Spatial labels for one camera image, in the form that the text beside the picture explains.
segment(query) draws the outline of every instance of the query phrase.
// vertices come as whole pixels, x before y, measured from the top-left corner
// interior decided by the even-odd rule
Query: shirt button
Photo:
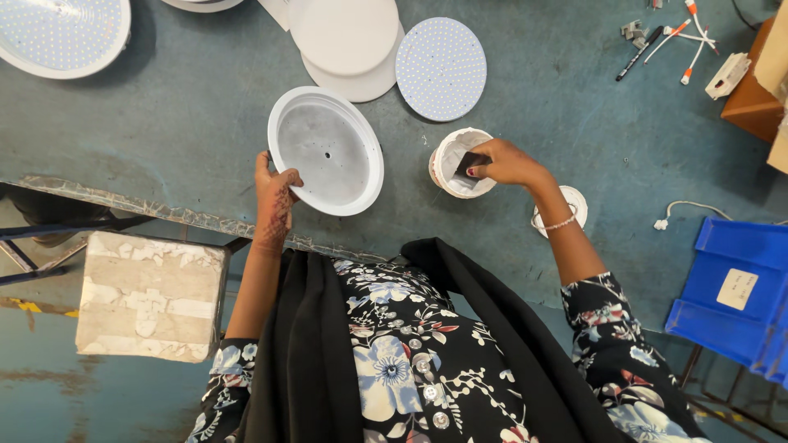
[[[433,415],[433,425],[438,429],[448,428],[448,415],[443,412],[436,412],[435,415]]]
[[[427,360],[419,360],[416,363],[416,370],[421,372],[422,374],[426,374],[429,372],[429,362]]]
[[[427,400],[435,400],[435,397],[438,396],[438,390],[435,389],[434,385],[429,385],[424,388],[424,398]]]

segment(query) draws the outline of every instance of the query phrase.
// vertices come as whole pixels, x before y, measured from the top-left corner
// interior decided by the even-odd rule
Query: floor
[[[24,225],[8,199],[0,200],[0,227]],[[165,238],[183,238],[182,225],[164,220],[150,221],[129,232]],[[189,228],[187,239],[207,244],[225,244],[232,236],[205,229]],[[17,244],[38,263],[45,262],[80,237],[53,249],[42,249],[30,240]],[[67,262],[69,272],[0,289],[0,428],[9,441],[156,442],[181,441],[191,430],[199,413],[199,398],[207,381],[210,363],[187,364],[161,359],[127,356],[79,356],[74,345],[76,318],[47,314],[46,307],[69,311],[78,307],[82,264],[79,254]],[[225,297],[223,325],[235,300],[235,291],[246,258],[246,250],[231,261],[230,282]],[[19,272],[5,255],[0,256],[0,274]],[[458,312],[475,317],[465,300],[453,296]],[[17,308],[10,299],[34,300],[45,312],[31,313]],[[556,336],[567,354],[571,351],[571,330],[563,311],[530,303]],[[680,372],[692,344],[678,337],[648,332],[649,340],[665,355],[674,371]],[[711,373],[713,392],[730,385],[735,365],[711,352],[698,365],[698,374]],[[764,398],[769,384],[755,377],[743,382],[749,399]],[[783,398],[788,394],[782,390]],[[46,426],[30,426],[30,417]],[[788,409],[778,408],[774,417],[788,420]],[[711,417],[699,417],[712,441],[744,443],[748,438],[730,431]],[[782,439],[759,431],[768,441]]]
[[[481,128],[514,140],[584,194],[589,238],[637,294],[643,323],[661,328],[707,214],[676,208],[668,230],[656,231],[670,201],[762,222],[788,218],[788,208],[767,204],[779,177],[764,164],[768,143],[721,120],[724,100],[703,91],[728,53],[748,50],[754,32],[730,2],[704,0],[701,20],[724,42],[723,55],[704,51],[682,86],[697,45],[674,39],[616,83],[635,52],[622,24],[675,27],[688,17],[681,1],[657,11],[644,4],[400,0],[406,29],[448,16],[474,30],[489,66],[484,94],[445,124],[415,115],[396,87],[359,104],[382,144],[381,194],[352,217],[298,205],[297,240],[391,257],[407,241],[440,236],[525,300],[560,307],[549,246],[528,225],[533,201],[522,189],[499,185],[467,201],[428,177],[430,154],[447,134]],[[775,11],[772,0],[738,4],[755,22]],[[126,50],[95,76],[56,82],[0,63],[0,82],[9,85],[0,102],[15,103],[0,107],[0,181],[251,235],[254,157],[266,149],[269,112],[289,89],[312,84],[295,44],[254,0],[216,14],[134,0],[132,14]]]

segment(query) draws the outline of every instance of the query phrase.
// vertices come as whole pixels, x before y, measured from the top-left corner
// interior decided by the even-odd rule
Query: woman
[[[401,265],[281,254],[303,182],[260,154],[257,231],[188,442],[708,441],[550,172],[505,140],[474,152],[492,163],[468,174],[523,186],[548,227],[571,362],[522,299],[439,239],[403,246]]]

